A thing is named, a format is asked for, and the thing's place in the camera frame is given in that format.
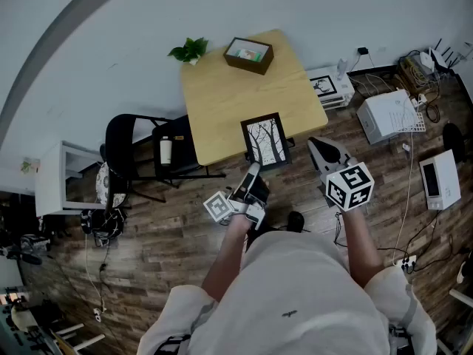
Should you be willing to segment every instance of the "black chair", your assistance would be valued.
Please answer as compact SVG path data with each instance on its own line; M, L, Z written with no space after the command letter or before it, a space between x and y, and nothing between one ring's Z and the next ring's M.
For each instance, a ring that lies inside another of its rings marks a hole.
M150 120L156 127L152 131L153 158L135 162L133 157L133 129L137 118ZM173 138L171 165L162 166L160 159L160 139L167 135ZM165 203L165 200L157 199L136 192L132 188L133 180L157 180L173 188L178 188L173 184L173 180L182 179L204 179L204 178L224 178L224 174L210 175L206 167L207 175L186 175L189 172L201 169L202 166L197 162L194 142L192 140L191 126L188 116L185 115L176 120L167 118L149 117L144 115L118 115L113 118L106 128L105 156L109 168L119 177L117 180L110 180L111 184L122 181L120 190L112 187L109 190L109 200L113 198L113 193L126 193L123 187L123 181L129 182L128 192L148 198L153 201ZM154 161L154 176L140 176L137 167L141 164Z

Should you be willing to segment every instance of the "white chair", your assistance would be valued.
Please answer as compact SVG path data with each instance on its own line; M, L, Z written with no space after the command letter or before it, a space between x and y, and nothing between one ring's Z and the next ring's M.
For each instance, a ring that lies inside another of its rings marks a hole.
M66 342L66 339L75 337L76 335L75 331L83 327L84 327L84 324L79 323L78 325L71 326L70 328L65 328L64 330L60 330L56 332L51 331L52 335L55 337L55 342L57 342L56 345L64 352L65 355L78 355L79 354L78 351L81 350L82 348L93 345L99 340L102 340L103 338L105 338L105 335L100 334L92 339L89 339L85 342L82 342L79 345L72 347L68 342Z

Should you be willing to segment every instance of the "power strip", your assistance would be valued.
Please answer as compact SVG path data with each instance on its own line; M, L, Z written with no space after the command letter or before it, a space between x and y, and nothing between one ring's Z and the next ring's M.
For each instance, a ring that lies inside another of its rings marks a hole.
M404 272L412 272L412 269L415 266L415 261L417 260L417 257L415 255L412 255L408 259L400 259L396 262L396 267L402 268Z

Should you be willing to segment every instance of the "potted plant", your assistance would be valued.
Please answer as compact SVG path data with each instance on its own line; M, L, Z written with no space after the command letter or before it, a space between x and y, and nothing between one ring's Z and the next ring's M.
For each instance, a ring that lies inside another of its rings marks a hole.
M175 47L168 56L174 56L178 61L190 63L192 66L195 66L200 57L205 54L207 43L208 40L203 37L195 41L187 38L186 44L184 44L183 47Z

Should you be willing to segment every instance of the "person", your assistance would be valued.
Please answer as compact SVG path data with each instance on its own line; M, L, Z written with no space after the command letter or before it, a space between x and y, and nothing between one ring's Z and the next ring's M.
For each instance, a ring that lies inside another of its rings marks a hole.
M293 231L263 230L242 261L251 222L233 216L202 287L171 290L138 355L396 354L395 326L415 355L436 354L434 323L361 210L342 217L348 267L326 237Z

